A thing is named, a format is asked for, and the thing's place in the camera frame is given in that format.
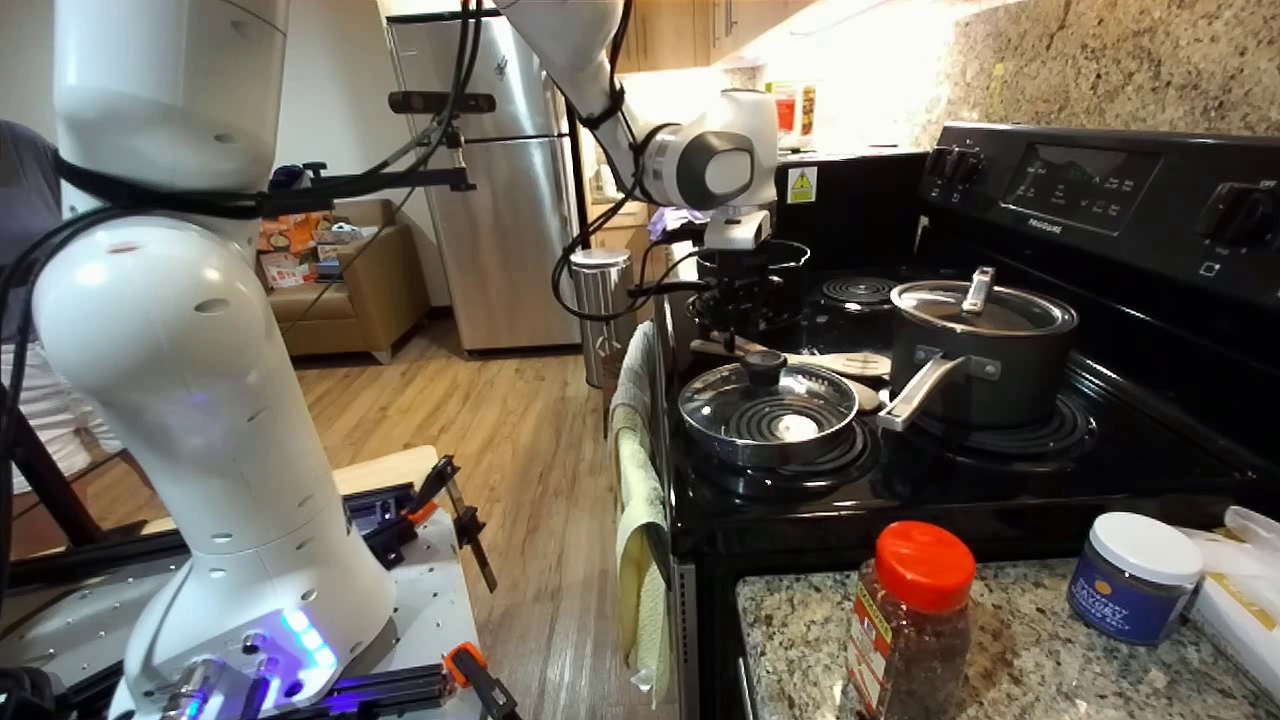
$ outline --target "pot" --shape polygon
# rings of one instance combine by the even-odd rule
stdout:
[[[792,367],[780,351],[740,355],[679,387],[679,423],[701,447],[776,472],[855,441],[855,390],[825,367]]]
[[[916,410],[956,426],[1017,426],[1057,410],[1057,387],[1076,334],[1076,307],[1024,288],[971,278],[911,278],[889,290],[897,320],[894,403],[880,423]]]

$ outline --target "black stove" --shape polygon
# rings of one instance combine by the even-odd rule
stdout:
[[[864,415],[844,453],[784,472],[728,467],[677,430],[673,555],[701,717],[740,717],[738,578],[855,566],[889,520],[942,520],[1002,560],[1076,555],[1107,506],[1198,526],[1229,504],[1280,515],[1277,174],[1280,139],[945,129],[925,232],[897,259],[803,267],[792,323],[763,338],[889,351],[894,283],[995,263],[1002,283],[1079,311],[1057,410],[1002,430]]]

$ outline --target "countertop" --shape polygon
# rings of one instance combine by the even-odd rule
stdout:
[[[1096,635],[1069,612],[1076,560],[981,562],[962,717],[1272,717],[1280,702],[1198,623],[1161,646]],[[853,571],[747,574],[738,589],[755,717],[853,717]]]

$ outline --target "dish towel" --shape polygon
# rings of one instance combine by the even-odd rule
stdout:
[[[667,628],[667,494],[658,454],[664,454],[664,348],[652,323],[628,338],[619,385],[608,403],[618,447],[618,635],[637,687],[652,702],[673,697]]]

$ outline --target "stainless steel refrigerator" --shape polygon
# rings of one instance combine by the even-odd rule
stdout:
[[[383,23],[396,85],[447,93],[459,14],[418,12]],[[463,165],[475,189],[423,189],[459,345],[463,351],[581,345],[581,323],[551,299],[551,263],[577,226],[570,116],[531,46],[497,12],[484,14],[467,93],[493,95],[493,113],[459,113],[459,149],[439,149],[432,167]]]

